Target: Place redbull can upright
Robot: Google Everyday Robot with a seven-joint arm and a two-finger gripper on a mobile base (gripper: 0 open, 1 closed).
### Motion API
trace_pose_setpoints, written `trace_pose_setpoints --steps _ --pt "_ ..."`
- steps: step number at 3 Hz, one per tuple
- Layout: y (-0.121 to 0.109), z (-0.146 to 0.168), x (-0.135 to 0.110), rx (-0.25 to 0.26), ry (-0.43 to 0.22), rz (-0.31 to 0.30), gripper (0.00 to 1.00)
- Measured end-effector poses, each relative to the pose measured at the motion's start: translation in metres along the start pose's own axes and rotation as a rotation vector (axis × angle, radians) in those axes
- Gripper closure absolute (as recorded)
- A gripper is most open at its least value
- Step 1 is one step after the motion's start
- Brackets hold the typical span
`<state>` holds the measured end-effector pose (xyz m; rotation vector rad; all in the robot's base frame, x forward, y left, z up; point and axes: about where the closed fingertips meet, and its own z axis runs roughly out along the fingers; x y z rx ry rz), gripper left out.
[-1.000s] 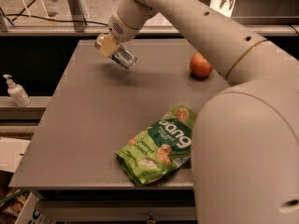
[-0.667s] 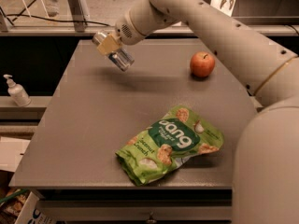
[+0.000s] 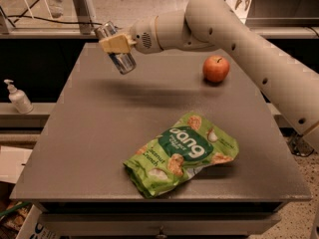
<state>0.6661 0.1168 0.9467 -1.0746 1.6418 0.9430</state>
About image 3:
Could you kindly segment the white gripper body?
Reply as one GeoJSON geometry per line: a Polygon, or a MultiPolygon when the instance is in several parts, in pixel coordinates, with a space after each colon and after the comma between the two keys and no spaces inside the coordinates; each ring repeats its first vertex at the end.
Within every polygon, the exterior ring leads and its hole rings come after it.
{"type": "Polygon", "coordinates": [[[143,54],[159,53],[162,51],[157,34],[158,16],[138,20],[130,33],[136,42],[135,48],[143,54]]]}

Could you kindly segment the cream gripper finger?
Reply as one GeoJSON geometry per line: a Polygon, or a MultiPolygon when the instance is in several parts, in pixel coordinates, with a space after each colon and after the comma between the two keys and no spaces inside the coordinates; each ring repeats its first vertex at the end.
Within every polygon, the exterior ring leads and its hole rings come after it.
{"type": "Polygon", "coordinates": [[[99,41],[104,52],[115,54],[128,54],[136,43],[132,36],[126,33],[116,34],[99,41]]]}

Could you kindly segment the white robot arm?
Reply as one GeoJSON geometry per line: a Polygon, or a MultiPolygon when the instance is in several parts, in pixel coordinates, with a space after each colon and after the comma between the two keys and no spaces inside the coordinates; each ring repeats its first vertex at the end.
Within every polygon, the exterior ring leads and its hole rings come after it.
{"type": "Polygon", "coordinates": [[[225,51],[298,132],[319,151],[318,74],[250,31],[224,0],[189,0],[186,8],[117,30],[95,30],[99,43],[124,75],[136,67],[131,55],[169,49],[225,51]]]}

